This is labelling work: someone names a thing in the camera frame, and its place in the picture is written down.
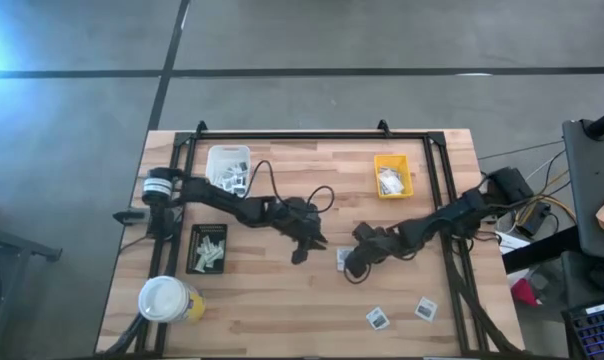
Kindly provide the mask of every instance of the concrete floor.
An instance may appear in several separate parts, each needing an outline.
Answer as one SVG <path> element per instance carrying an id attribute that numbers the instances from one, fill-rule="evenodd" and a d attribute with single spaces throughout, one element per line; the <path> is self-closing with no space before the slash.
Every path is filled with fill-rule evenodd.
<path id="1" fill-rule="evenodd" d="M 0 70 L 161 69 L 178 5 L 0 0 Z M 195 0 L 175 67 L 367 66 L 604 66 L 604 0 Z M 58 263 L 31 264 L 8 358 L 92 352 L 122 232 L 111 214 L 127 206 L 157 88 L 0 80 L 0 227 L 64 248 Z M 603 113 L 604 75 L 173 79 L 159 128 L 371 128 L 383 118 L 470 128 L 485 157 L 559 140 L 562 121 Z M 561 148 L 480 165 L 528 174 Z M 570 190 L 558 195 L 572 203 Z M 528 347 L 557 354 L 535 319 L 521 320 Z"/>

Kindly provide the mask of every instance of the butcher block tabletop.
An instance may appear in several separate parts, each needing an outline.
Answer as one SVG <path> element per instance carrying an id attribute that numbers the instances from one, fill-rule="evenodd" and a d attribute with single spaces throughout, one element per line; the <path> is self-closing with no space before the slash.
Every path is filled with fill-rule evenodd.
<path id="1" fill-rule="evenodd" d="M 471 133 L 469 130 L 442 131 L 456 189 L 461 194 L 481 180 Z M 169 165 L 175 133 L 149 133 L 132 206 L 145 207 L 141 201 L 142 182 L 149 169 Z M 336 195 L 335 203 L 329 211 L 320 214 L 327 249 L 312 250 L 306 262 L 293 265 L 291 252 L 296 243 L 275 229 L 247 228 L 229 214 L 202 204 L 188 204 L 176 277 L 203 294 L 206 311 L 197 323 L 176 323 L 168 327 L 164 356 L 459 355 L 437 236 L 412 261 L 390 257 L 373 266 L 369 278 L 359 285 L 347 282 L 336 267 L 336 249 L 357 245 L 351 232 L 360 222 L 366 221 L 374 227 L 390 226 L 434 211 L 421 140 L 198 140 L 193 175 L 204 176 L 208 151 L 214 145 L 248 146 L 253 167 L 260 160 L 269 160 L 283 198 L 306 198 L 320 185 L 331 186 Z M 180 164 L 184 164 L 186 149 L 183 148 Z M 440 188 L 445 191 L 436 147 L 434 151 Z M 379 154 L 407 155 L 413 196 L 378 198 L 373 158 Z M 251 196 L 272 194 L 268 172 L 262 167 Z M 324 192 L 313 198 L 320 209 L 329 200 L 330 196 Z M 186 273 L 193 224 L 228 224 L 224 274 Z M 127 227 L 121 245 L 140 238 L 145 231 L 146 225 L 142 224 Z M 118 257 L 96 351 L 115 343 L 137 314 L 137 297 L 148 277 L 152 248 L 153 240 L 144 240 Z M 168 253 L 168 244 L 163 253 Z M 476 241 L 471 261 L 482 306 L 507 338 L 523 348 L 498 244 Z M 433 322 L 415 315 L 422 297 L 438 305 Z M 366 319 L 376 307 L 390 320 L 388 327 L 377 331 Z M 468 308 L 464 308 L 469 338 L 473 339 L 471 315 Z M 149 336 L 147 347 L 151 349 L 155 325 Z"/>

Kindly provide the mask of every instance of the white bin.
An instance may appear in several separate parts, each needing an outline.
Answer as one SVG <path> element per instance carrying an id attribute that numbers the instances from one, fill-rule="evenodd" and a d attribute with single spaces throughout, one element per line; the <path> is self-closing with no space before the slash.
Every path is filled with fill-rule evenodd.
<path id="1" fill-rule="evenodd" d="M 248 185 L 249 174 L 251 173 L 251 150 L 244 145 L 215 145 L 209 149 L 209 155 L 206 160 L 206 177 L 209 181 L 216 184 L 218 178 L 229 168 L 233 168 L 240 163 L 246 164 L 244 183 Z"/>

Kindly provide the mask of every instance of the yellow bin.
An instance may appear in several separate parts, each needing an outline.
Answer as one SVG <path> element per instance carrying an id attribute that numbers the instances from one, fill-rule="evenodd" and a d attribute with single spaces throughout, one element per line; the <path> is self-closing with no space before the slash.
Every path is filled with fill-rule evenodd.
<path id="1" fill-rule="evenodd" d="M 413 184 L 411 183 L 411 171 L 409 171 L 409 161 L 406 155 L 375 155 L 375 182 L 378 185 L 378 197 L 380 199 L 402 199 L 413 195 Z M 381 167 L 393 168 L 402 175 L 402 185 L 404 190 L 401 194 L 384 195 L 380 190 L 380 180 L 378 174 Z"/>

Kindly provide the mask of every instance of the red object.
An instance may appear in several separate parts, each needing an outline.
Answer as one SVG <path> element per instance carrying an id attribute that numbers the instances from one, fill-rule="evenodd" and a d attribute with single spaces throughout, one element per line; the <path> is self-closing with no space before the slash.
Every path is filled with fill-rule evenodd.
<path id="1" fill-rule="evenodd" d="M 520 279 L 513 284 L 511 287 L 511 294 L 513 294 L 513 298 L 516 300 L 520 300 L 531 306 L 538 306 L 538 302 L 533 294 L 533 289 L 531 289 L 531 285 L 529 285 L 529 282 L 526 281 L 526 279 Z"/>

